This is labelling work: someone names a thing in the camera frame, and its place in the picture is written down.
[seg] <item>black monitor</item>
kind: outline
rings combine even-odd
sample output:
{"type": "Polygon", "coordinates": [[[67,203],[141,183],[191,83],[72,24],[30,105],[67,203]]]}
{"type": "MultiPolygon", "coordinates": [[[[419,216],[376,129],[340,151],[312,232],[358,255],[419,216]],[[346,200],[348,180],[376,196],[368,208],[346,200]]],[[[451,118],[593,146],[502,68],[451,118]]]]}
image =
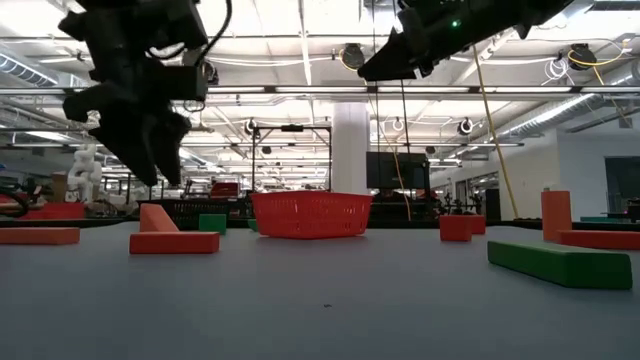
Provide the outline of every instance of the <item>black monitor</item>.
{"type": "Polygon", "coordinates": [[[367,153],[367,188],[400,189],[398,168],[405,189],[427,189],[429,182],[429,161],[425,154],[399,153],[398,167],[393,153],[367,153]]]}

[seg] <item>white robot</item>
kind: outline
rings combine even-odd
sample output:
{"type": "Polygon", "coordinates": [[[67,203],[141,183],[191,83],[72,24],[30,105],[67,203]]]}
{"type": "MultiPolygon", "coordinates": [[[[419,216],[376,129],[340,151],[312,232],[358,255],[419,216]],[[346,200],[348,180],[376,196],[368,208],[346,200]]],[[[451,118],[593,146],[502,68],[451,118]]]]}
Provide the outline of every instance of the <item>white robot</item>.
{"type": "Polygon", "coordinates": [[[67,202],[93,202],[93,187],[102,179],[102,166],[95,161],[95,156],[95,145],[83,145],[73,155],[75,162],[67,178],[67,202]]]}

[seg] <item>red basket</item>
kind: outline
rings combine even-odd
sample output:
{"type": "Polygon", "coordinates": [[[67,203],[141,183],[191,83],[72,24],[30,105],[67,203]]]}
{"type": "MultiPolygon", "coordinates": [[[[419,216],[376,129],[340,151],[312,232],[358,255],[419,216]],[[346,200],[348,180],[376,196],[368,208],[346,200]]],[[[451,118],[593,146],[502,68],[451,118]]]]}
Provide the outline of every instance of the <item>red basket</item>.
{"type": "Polygon", "coordinates": [[[371,196],[317,191],[251,195],[260,234],[307,240],[364,234],[371,200],[371,196]]]}

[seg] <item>white column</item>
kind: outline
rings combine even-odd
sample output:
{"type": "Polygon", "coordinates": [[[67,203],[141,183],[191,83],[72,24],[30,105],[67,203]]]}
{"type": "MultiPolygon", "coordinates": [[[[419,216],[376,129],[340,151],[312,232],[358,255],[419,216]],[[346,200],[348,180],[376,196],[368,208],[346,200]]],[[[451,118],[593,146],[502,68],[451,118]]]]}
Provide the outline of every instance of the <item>white column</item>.
{"type": "Polygon", "coordinates": [[[366,103],[337,103],[333,110],[334,192],[368,194],[369,111],[366,103]]]}

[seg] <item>gray table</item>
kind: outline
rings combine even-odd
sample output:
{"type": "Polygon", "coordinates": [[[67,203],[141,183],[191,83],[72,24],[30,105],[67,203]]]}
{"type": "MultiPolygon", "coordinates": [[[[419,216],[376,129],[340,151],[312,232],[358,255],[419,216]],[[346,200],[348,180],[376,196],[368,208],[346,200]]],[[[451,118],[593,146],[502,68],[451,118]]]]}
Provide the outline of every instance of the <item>gray table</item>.
{"type": "Polygon", "coordinates": [[[136,227],[0,247],[0,359],[640,359],[638,286],[566,289],[487,262],[487,239],[539,231],[231,230],[215,255],[129,256],[136,227]]]}

